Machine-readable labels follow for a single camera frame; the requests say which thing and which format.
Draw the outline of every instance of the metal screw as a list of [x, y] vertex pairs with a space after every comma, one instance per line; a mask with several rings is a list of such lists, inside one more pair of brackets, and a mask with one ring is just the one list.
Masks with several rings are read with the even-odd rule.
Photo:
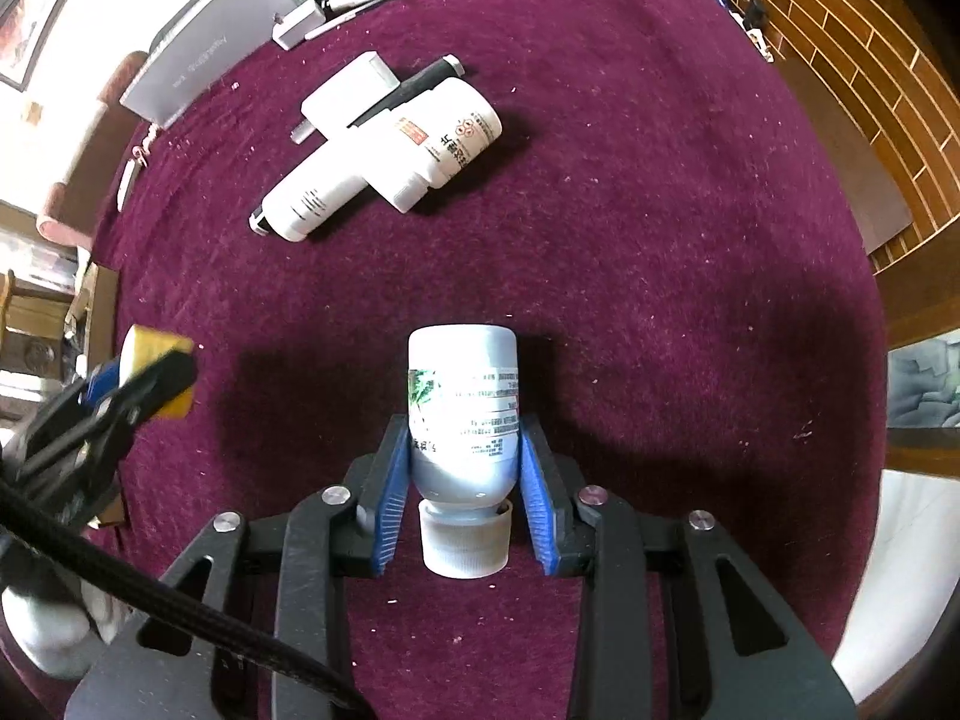
[[600, 485], [587, 485], [577, 493], [577, 497], [580, 498], [581, 503], [588, 506], [603, 506], [610, 495], [606, 488], [602, 488]]
[[213, 530], [217, 533], [230, 533], [240, 527], [240, 515], [237, 512], [223, 512], [213, 518]]
[[695, 509], [688, 517], [690, 527], [695, 531], [712, 531], [717, 524], [716, 518], [704, 509]]
[[320, 499], [322, 499], [325, 504], [329, 504], [330, 506], [339, 506], [340, 504], [347, 503], [347, 501], [349, 501], [350, 491], [343, 485], [333, 485], [333, 487], [327, 488], [320, 494]]

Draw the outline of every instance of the purple rug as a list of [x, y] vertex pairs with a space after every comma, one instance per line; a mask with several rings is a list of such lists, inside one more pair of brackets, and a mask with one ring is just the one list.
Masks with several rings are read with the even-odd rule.
[[[371, 49], [401, 77], [459, 56], [503, 136], [409, 215], [363, 194], [307, 242], [256, 237], [250, 210], [320, 143], [290, 142], [301, 100]], [[491, 322], [589, 482], [710, 509], [837, 647], [877, 514], [880, 300], [803, 112], [714, 1], [398, 0], [263, 47], [157, 141], [95, 256], [122, 274], [117, 338], [198, 343], [193, 412], [122, 470], [113, 547], [145, 570], [217, 512], [341, 479], [405, 408], [410, 332]], [[488, 580], [432, 576], [408, 519], [384, 579], [350, 586], [384, 720], [565, 716], [578, 584], [523, 543]]]

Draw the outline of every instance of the white charger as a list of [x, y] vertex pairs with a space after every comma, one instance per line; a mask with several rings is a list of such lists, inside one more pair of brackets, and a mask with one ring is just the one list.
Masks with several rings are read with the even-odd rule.
[[342, 134], [362, 113], [389, 95], [400, 81], [377, 52], [363, 52], [301, 105], [304, 120], [290, 133], [303, 143], [313, 132], [327, 140]]
[[289, 52], [304, 42], [306, 33], [326, 22], [326, 15], [316, 0], [307, 0], [274, 24], [274, 42]]

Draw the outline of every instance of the white wall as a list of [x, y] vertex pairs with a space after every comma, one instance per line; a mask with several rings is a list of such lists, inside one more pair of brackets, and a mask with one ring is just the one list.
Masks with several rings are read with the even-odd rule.
[[960, 578], [960, 481], [884, 471], [880, 520], [833, 666], [862, 701], [912, 658]]
[[96, 97], [120, 60], [147, 50], [189, 0], [68, 0], [47, 38], [28, 92], [41, 103]]
[[[149, 50], [157, 30], [189, 0], [67, 0], [26, 95], [0, 84], [0, 197], [37, 213], [61, 180], [90, 105], [120, 60]], [[20, 121], [24, 98], [43, 105], [39, 127]]]

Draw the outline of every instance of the white bottle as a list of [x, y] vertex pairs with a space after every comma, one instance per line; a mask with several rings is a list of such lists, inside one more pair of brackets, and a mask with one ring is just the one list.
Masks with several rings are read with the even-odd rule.
[[483, 95], [466, 81], [445, 79], [314, 151], [264, 197], [251, 229], [302, 241], [367, 184], [406, 213], [502, 131]]
[[424, 563], [454, 579], [507, 565], [520, 418], [517, 337], [506, 327], [451, 324], [410, 336], [411, 469]]
[[440, 189], [503, 132], [500, 117], [466, 81], [447, 79], [436, 89], [383, 111], [361, 127], [363, 177], [406, 213], [429, 188]]

